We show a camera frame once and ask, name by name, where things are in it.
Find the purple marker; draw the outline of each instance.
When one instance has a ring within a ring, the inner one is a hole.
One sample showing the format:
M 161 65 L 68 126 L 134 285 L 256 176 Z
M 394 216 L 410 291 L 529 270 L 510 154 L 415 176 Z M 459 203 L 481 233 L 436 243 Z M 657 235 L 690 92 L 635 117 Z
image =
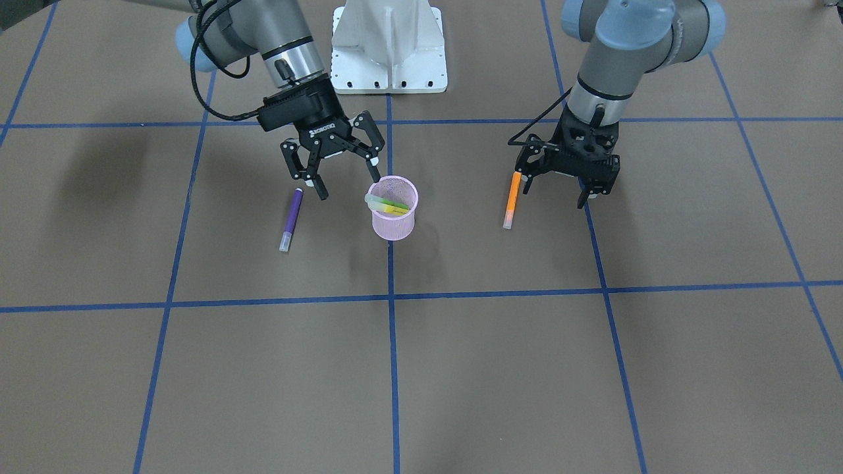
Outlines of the purple marker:
M 290 250 L 290 240 L 293 239 L 293 231 L 296 229 L 296 219 L 298 218 L 298 209 L 302 207 L 302 197 L 304 191 L 297 187 L 293 191 L 293 202 L 290 203 L 290 213 L 287 215 L 287 225 L 284 227 L 284 235 L 281 237 L 281 246 L 278 250 L 286 252 Z

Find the orange marker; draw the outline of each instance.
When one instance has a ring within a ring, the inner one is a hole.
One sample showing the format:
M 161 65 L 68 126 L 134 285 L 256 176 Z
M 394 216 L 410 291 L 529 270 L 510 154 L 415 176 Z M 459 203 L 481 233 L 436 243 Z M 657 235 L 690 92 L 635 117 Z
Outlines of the orange marker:
M 503 218 L 503 228 L 511 229 L 513 227 L 513 217 L 515 216 L 515 200 L 518 198 L 518 188 L 521 185 L 521 173 L 517 171 L 513 173 L 513 182 L 509 185 L 509 199 L 507 200 L 507 213 Z

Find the pink mesh pen holder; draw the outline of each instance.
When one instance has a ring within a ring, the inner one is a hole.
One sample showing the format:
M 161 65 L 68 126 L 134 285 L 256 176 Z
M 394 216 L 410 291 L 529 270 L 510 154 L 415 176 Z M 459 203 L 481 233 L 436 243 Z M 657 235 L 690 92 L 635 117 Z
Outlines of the pink mesh pen holder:
M 400 176 L 384 176 L 369 187 L 369 194 L 410 207 L 410 211 L 402 216 L 372 211 L 372 228 L 375 234 L 385 240 L 401 240 L 410 235 L 416 225 L 416 205 L 419 198 L 413 183 Z

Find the blue cap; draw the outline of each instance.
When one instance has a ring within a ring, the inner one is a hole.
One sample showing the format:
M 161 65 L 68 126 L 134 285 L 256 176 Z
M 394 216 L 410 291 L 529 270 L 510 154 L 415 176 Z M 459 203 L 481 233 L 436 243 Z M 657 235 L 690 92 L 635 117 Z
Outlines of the blue cap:
M 664 38 L 675 14 L 673 0 L 609 0 L 594 32 L 610 48 L 641 50 Z
M 188 64 L 191 63 L 191 49 L 193 49 L 193 33 L 191 33 L 190 22 L 191 19 L 183 21 L 178 28 L 175 29 L 175 47 L 179 50 L 179 54 Z M 209 73 L 217 67 L 211 62 L 202 48 L 196 49 L 196 70 L 203 73 Z
M 702 4 L 708 10 L 708 37 L 706 44 L 702 46 L 700 54 L 702 56 L 714 51 L 714 48 L 723 40 L 726 34 L 726 12 L 717 0 L 701 0 Z
M 575 40 L 582 41 L 579 34 L 579 17 L 583 11 L 583 0 L 566 0 L 562 5 L 562 30 Z

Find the white plastic bracket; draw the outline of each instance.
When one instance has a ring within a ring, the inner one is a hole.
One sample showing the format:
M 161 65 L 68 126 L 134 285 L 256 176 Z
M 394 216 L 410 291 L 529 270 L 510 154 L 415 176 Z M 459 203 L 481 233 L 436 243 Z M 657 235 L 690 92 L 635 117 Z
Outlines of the white plastic bracket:
M 334 10 L 338 94 L 430 94 L 448 87 L 442 12 L 427 0 L 347 0 Z

